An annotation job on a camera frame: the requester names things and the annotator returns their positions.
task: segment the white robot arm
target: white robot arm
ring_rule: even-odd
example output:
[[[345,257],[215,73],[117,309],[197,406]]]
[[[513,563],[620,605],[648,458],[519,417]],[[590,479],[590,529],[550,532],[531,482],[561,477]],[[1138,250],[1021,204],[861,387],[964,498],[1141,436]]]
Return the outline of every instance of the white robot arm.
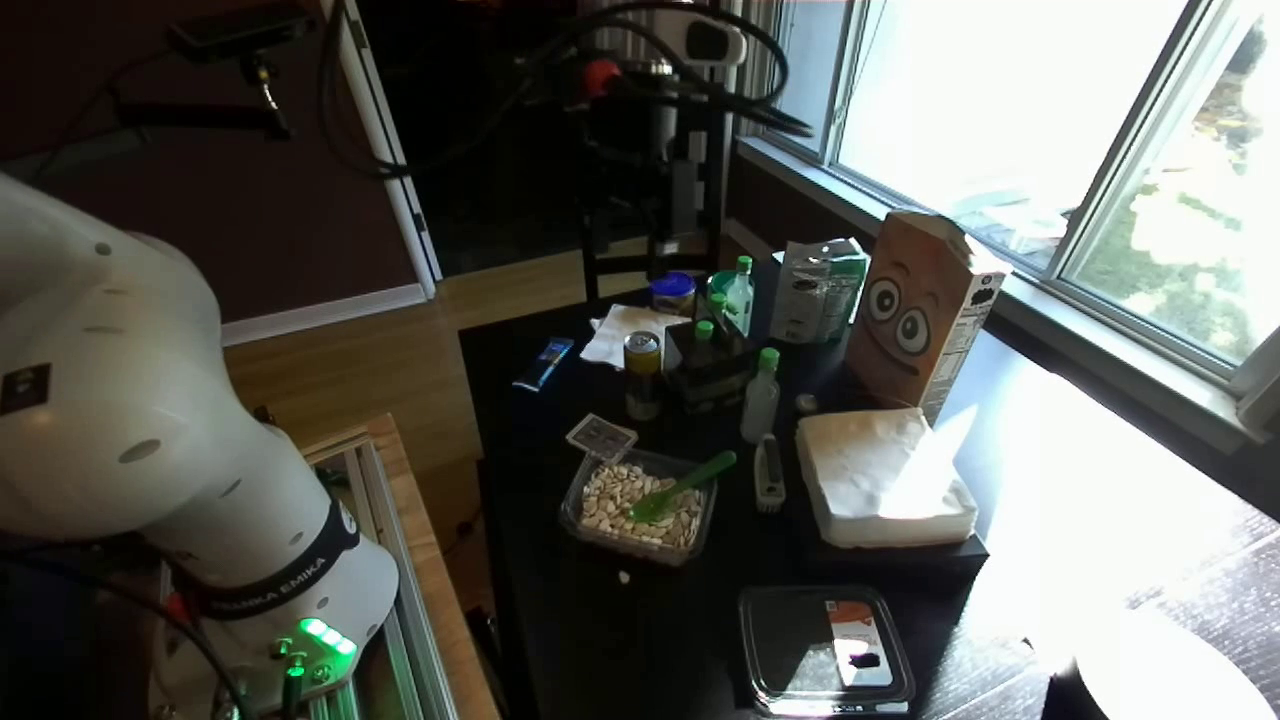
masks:
[[[395,601],[395,559],[354,529],[279,426],[227,385],[222,309],[176,248],[124,237],[0,175],[0,532],[140,532],[186,576],[210,642],[258,706],[279,702],[279,636],[326,620],[347,657]],[[307,685],[354,662],[307,662]],[[190,642],[154,702],[210,714]]]

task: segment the window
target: window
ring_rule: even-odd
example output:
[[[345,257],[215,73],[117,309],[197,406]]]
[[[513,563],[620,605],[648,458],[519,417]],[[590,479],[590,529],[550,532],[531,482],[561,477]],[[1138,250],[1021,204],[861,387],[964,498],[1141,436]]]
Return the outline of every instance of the window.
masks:
[[[1280,13],[1260,0],[778,0],[801,146],[1233,385],[1280,327]]]

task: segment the wire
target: wire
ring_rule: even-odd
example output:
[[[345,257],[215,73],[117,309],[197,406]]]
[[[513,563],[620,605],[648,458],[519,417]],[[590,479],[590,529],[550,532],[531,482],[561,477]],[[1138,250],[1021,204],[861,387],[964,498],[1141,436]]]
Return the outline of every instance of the wire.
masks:
[[[20,563],[20,566],[32,566],[32,572],[47,572],[47,576],[64,576],[64,580],[75,580],[75,582],[87,582],[87,587],[103,587],[103,592],[121,596],[124,605],[131,605],[131,609],[155,611],[169,628],[176,628],[186,638],[193,638],[200,649],[200,657],[210,661],[213,676],[222,678],[222,689],[227,690],[237,711],[250,714],[250,698],[240,697],[227,662],[213,653],[213,642],[193,622],[186,622],[179,614],[174,614],[169,609],[159,609],[155,601],[149,601],[149,596],[140,596],[140,592],[124,587],[124,582],[111,582],[111,580],[103,580],[96,572],[38,554],[38,551],[47,551],[47,548],[64,551],[64,548],[86,548],[86,544],[26,544],[26,548],[0,551],[0,563]]]
[[[71,118],[57,132],[52,152],[44,160],[38,160],[32,175],[44,175],[57,167],[57,160],[69,152],[71,134],[79,132],[79,125],[117,90],[117,85],[149,63],[169,61],[169,46],[146,51],[121,66],[111,66],[111,76],[71,113]]]
[[[635,25],[635,20],[625,20],[629,13],[688,13],[688,15],[707,15],[707,20],[724,20],[741,30],[750,30],[756,45],[765,45],[765,51],[771,57],[778,63],[778,85],[765,90],[765,94],[741,94],[741,90],[724,90],[722,85],[703,81],[702,66],[694,66],[673,45],[666,45],[654,27]],[[457,141],[453,146],[437,152],[431,160],[413,160],[413,164],[393,164],[393,160],[382,160],[382,157],[368,157],[368,164],[354,160],[345,146],[337,146],[337,126],[334,126],[334,57],[337,57],[337,45],[339,45],[339,25],[347,25],[354,13],[347,13],[347,0],[334,0],[334,13],[321,27],[321,90],[317,90],[317,105],[321,105],[321,134],[326,144],[355,171],[366,175],[376,175],[376,181],[390,181],[390,175],[407,175],[407,171],[426,171],[426,167],[446,167],[459,157],[470,157],[475,144],[484,144],[503,118],[509,113],[538,86],[531,81],[552,63],[561,61],[570,46],[575,46],[585,37],[592,30],[606,30],[606,27],[620,27],[620,30],[631,30],[641,37],[644,45],[654,45],[667,63],[673,73],[703,90],[713,105],[729,109],[729,113],[741,113],[741,117],[751,117],[751,118],[765,118],[771,126],[786,126],[786,132],[809,132],[805,118],[790,117],[790,113],[778,113],[771,105],[782,101],[782,90],[790,86],[790,57],[786,46],[756,25],[731,15],[731,13],[722,13],[722,6],[703,6],[703,3],[613,3],[606,13],[592,13],[592,15],[581,15],[574,20],[561,37],[552,37],[550,45],[542,45],[529,61],[525,61],[525,73],[516,81],[516,86],[475,125],[475,132],[470,132],[466,141]]]

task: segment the black table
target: black table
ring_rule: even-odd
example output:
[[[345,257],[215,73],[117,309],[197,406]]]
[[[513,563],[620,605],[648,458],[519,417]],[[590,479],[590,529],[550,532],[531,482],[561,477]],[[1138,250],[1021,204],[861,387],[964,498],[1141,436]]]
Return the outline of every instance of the black table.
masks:
[[[991,335],[979,335],[935,423],[979,498],[979,544],[834,551],[816,539],[797,462],[778,514],[751,508],[741,462],[703,554],[682,572],[574,539],[557,524],[581,462],[566,433],[585,411],[625,420],[620,381],[566,363],[529,397],[513,376],[550,335],[585,345],[590,317],[606,309],[466,333],[513,714],[751,714],[738,596],[756,582],[880,587],[920,678],[920,714],[1051,714],[1045,653],[1102,605],[1176,614],[1280,706],[1280,670],[1264,662],[1280,636],[1251,633],[1256,620],[1280,628],[1280,605],[1269,605],[1280,572],[1264,572],[1280,559],[1280,529]],[[694,458],[738,442],[738,411],[631,426],[644,446]]]

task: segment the wall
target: wall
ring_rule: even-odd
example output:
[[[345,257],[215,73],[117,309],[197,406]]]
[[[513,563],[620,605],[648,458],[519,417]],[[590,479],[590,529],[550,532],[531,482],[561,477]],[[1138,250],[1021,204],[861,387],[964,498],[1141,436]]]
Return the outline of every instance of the wall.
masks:
[[[731,164],[729,215],[743,221],[771,248],[786,248],[790,238],[821,238],[839,233],[861,237],[866,248],[876,245],[876,237],[866,233],[866,221],[834,212],[834,204],[811,200],[811,192],[801,192],[797,185],[765,171],[743,157],[738,157]],[[1129,423],[1143,426],[1153,440],[1161,440],[1166,446],[1197,462],[1206,477],[1247,497],[1256,508],[1280,514],[1280,440],[1244,442],[1244,446],[1202,440],[1180,426],[1186,417],[1192,411],[1187,402],[1138,390],[1138,381],[1123,372],[1102,376],[1097,350],[1082,335],[1069,335],[1069,333],[1045,335],[1049,322],[1035,322],[1035,335],[1034,335],[1027,322],[1010,317],[1012,313],[991,317],[990,333],[997,333],[1005,345],[1034,354],[1049,372],[1074,381],[1076,387],[1107,402],[1117,417],[1123,417]]]
[[[317,30],[274,46],[276,101],[292,141],[225,126],[121,132],[111,105],[87,105],[136,57],[166,46],[176,20],[240,6],[246,0],[41,0],[8,3],[0,25],[0,164],[44,164],[26,175],[121,227],[186,248],[213,278],[225,317],[266,317],[317,299],[413,282],[386,189],[347,171],[321,144]],[[130,101],[258,105],[237,63],[166,57],[121,76]]]

